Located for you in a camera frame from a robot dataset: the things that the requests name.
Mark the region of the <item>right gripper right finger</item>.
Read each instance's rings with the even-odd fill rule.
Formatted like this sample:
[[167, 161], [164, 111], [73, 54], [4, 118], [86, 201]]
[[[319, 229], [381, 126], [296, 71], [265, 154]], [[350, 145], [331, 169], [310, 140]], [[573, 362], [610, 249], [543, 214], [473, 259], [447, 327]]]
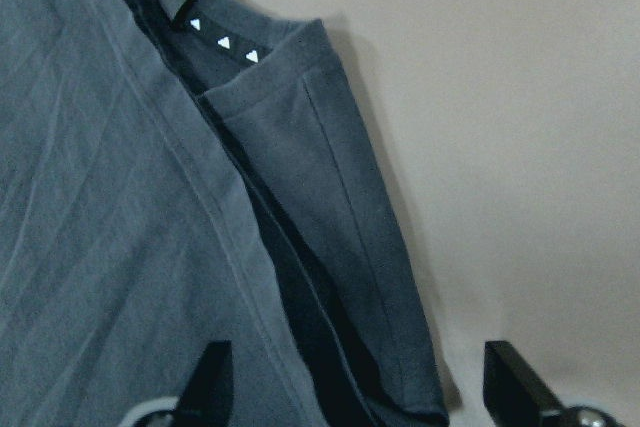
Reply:
[[484, 405], [496, 426], [574, 426], [569, 409], [508, 341], [484, 346]]

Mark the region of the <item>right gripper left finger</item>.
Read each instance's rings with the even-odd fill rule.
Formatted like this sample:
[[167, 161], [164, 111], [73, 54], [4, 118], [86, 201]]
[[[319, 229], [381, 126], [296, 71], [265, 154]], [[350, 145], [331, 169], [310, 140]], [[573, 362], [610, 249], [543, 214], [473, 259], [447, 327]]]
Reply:
[[227, 426], [233, 407], [230, 341], [207, 345], [174, 409], [175, 426]]

